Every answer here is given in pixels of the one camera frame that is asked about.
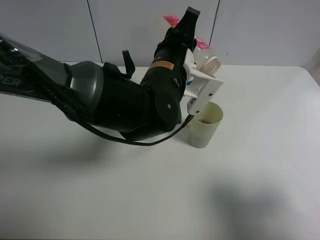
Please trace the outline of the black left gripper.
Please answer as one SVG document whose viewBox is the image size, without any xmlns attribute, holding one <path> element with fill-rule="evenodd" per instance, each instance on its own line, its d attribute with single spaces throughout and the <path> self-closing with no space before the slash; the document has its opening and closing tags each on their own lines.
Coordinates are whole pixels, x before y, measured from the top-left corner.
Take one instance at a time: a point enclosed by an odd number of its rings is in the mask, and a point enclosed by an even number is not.
<svg viewBox="0 0 320 240">
<path fill-rule="evenodd" d="M 164 39 L 157 45 L 141 86 L 153 92 L 164 90 L 176 99 L 182 99 L 187 79 L 183 64 L 187 50 L 193 52 L 197 45 L 195 31 L 200 13 L 189 6 L 179 23 L 166 31 Z"/>
</svg>

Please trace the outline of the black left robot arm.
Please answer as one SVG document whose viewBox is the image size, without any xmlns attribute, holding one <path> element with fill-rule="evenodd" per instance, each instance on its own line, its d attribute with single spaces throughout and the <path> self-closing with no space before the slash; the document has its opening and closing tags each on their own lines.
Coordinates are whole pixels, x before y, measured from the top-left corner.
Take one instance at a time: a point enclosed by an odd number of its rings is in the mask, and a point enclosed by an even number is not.
<svg viewBox="0 0 320 240">
<path fill-rule="evenodd" d="M 71 121 L 109 141 L 146 146 L 147 139 L 173 137 L 193 118 L 182 119 L 180 102 L 188 82 L 185 57 L 196 47 L 200 12 L 189 7 L 157 45 L 142 81 L 132 81 L 135 65 L 123 51 L 125 72 L 109 62 L 59 62 L 1 35 L 0 91 L 50 102 Z"/>
</svg>

